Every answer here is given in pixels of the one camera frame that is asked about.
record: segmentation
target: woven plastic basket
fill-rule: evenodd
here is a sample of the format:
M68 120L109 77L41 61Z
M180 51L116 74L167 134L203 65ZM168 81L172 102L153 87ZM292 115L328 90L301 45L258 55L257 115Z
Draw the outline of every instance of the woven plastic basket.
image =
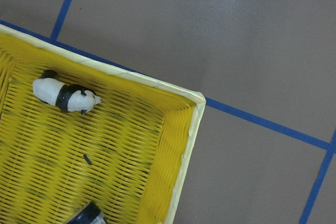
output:
M86 115L33 95L43 70L96 91ZM172 223L205 99L0 25L0 223ZM86 154L92 165L83 158Z

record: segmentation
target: panda figurine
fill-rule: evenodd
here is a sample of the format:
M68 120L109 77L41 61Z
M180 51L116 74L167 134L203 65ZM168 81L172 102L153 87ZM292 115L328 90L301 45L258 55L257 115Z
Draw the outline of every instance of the panda figurine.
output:
M45 70L33 81L33 92L39 100L59 107L62 112L80 111L82 115L101 102L93 90L79 84L66 85L53 70Z

